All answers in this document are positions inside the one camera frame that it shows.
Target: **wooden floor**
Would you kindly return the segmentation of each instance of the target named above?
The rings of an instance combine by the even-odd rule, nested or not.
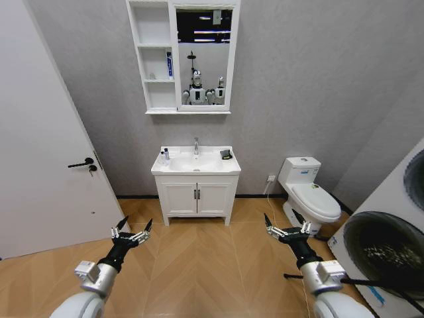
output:
[[[289,227],[284,200],[270,201],[278,226]],[[165,227],[157,199],[120,204],[133,232],[151,217],[154,225],[149,241],[127,254],[105,317],[307,317],[301,280],[282,278],[299,273],[294,255],[266,233],[263,213],[274,218],[266,199],[236,199],[230,227],[222,219],[171,219]],[[324,242],[309,243],[333,259]],[[0,317],[48,317],[80,292],[74,276],[80,260],[98,261],[110,247],[101,240],[1,261]],[[343,292],[364,303],[354,287]]]

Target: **cabinet door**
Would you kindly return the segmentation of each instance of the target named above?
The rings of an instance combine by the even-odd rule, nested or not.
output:
[[[197,184],[197,213],[208,215],[226,215],[231,184]]]
[[[165,214],[196,214],[196,183],[162,183]]]

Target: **soap bottle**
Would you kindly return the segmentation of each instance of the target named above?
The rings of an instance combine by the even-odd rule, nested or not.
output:
[[[159,155],[159,164],[165,164],[165,153],[163,151]]]
[[[170,164],[170,153],[168,152],[168,148],[164,149],[164,154],[165,154],[165,166],[167,166],[168,164]]]

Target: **mirror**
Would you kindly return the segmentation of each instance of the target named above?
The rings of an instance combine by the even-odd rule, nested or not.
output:
[[[224,105],[230,9],[177,9],[182,105]]]

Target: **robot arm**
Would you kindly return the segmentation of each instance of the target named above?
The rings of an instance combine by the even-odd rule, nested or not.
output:
[[[81,280],[81,288],[86,290],[65,300],[52,314],[51,318],[100,318],[109,297],[115,277],[121,271],[127,252],[146,242],[152,228],[151,219],[146,228],[137,233],[121,232],[128,217],[121,220],[112,232],[112,249],[97,264],[81,261],[75,275]]]
[[[268,234],[281,243],[288,244],[297,258],[297,267],[303,276],[284,274],[286,278],[303,278],[307,289],[317,298],[314,305],[315,316],[319,318],[373,318],[373,314],[348,295],[338,293],[342,289],[341,279],[346,272],[336,260],[324,262],[309,246],[307,239],[311,223],[303,223],[302,228],[279,229],[273,227],[265,214]]]

